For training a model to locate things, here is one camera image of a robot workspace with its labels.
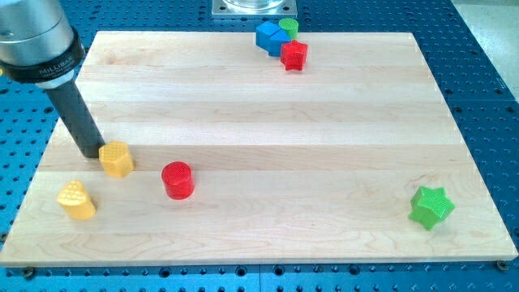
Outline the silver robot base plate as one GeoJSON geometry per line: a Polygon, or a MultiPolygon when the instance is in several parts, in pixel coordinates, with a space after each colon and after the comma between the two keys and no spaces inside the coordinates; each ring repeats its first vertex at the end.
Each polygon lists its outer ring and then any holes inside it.
{"type": "Polygon", "coordinates": [[[217,19],[297,16],[296,0],[212,0],[212,16],[217,19]]]}

